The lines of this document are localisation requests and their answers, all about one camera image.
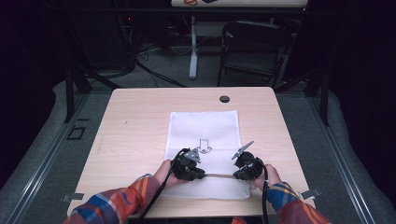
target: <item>gray carpet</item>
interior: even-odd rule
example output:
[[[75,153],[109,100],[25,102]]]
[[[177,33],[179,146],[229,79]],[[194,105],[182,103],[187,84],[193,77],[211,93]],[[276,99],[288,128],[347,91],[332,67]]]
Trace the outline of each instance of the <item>gray carpet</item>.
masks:
[[[173,78],[187,86],[213,87],[217,81],[218,53],[219,49],[217,48],[200,48],[198,78],[195,80],[188,78],[189,53],[175,54],[163,50],[154,50],[148,53],[148,61],[140,61],[153,71]],[[157,84],[147,72],[136,67],[131,74],[111,80],[127,88],[175,87],[163,80],[155,79]],[[241,78],[237,74],[225,76],[222,83],[223,86],[266,85],[259,78]],[[106,86],[95,80],[91,80],[91,84],[94,87],[92,94],[84,96],[77,93],[77,97],[82,99],[81,102],[84,102],[84,104],[67,124],[68,130],[66,131],[66,133],[69,133],[75,125],[75,128],[84,127],[84,134],[80,140],[67,140],[67,134],[64,136],[60,142],[60,150],[56,160],[32,203],[28,206],[26,214],[22,216],[21,223],[61,223],[66,218],[68,203],[61,202],[61,198],[64,194],[75,190],[111,93]],[[52,142],[56,139],[57,133],[64,126],[64,83],[61,83],[54,90],[57,93],[57,104],[51,117],[17,171],[0,192],[2,210],[0,223],[6,223],[30,176],[35,172],[40,162],[44,160],[50,147],[52,147]],[[316,199],[317,209],[328,217],[332,223],[360,223],[343,180],[335,168],[331,146],[321,130],[319,120],[315,117],[315,108],[313,109],[312,105],[309,104],[311,99],[304,98],[300,87],[290,93],[278,94],[277,99],[303,167],[308,186],[311,189],[319,188],[323,193]],[[368,206],[375,217],[375,221],[377,223],[391,223],[396,219],[395,211],[389,200],[375,187],[370,176],[354,155],[353,149],[347,141],[347,130],[338,101],[332,94],[329,105],[329,121],[330,129],[346,156],[347,165],[356,178],[363,197],[369,203]],[[207,219],[198,221],[195,220],[197,223],[209,223]],[[214,221],[214,223],[221,223],[224,219],[220,218]],[[177,222],[186,223],[187,220],[173,220],[172,223]],[[271,217],[271,223],[276,223],[275,217]]]

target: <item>wooden tabletop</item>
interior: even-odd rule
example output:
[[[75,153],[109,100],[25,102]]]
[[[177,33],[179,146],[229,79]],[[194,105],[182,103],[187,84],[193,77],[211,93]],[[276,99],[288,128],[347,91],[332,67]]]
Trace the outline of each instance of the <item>wooden tabletop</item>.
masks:
[[[222,103],[222,95],[230,97]],[[68,214],[93,194],[128,187],[139,176],[154,174],[161,165],[171,112],[237,110],[242,144],[278,170],[295,191],[308,186],[272,89],[157,88],[113,91]],[[262,193],[245,200],[192,200],[160,197],[147,217],[233,217],[262,214]],[[268,214],[274,214],[267,204]]]
[[[306,7],[307,0],[217,0],[206,3],[197,0],[196,6],[185,4],[184,0],[172,0],[172,7]]]

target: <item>plaid sleeve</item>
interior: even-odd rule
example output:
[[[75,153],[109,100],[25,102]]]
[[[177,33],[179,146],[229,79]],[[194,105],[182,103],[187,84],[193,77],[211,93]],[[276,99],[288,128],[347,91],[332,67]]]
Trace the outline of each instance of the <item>plaid sleeve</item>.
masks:
[[[331,223],[314,207],[303,203],[288,183],[271,186],[267,200],[278,214],[279,223]]]
[[[129,215],[141,211],[159,187],[157,179],[144,175],[128,188],[93,195],[75,208],[64,223],[122,223]]]

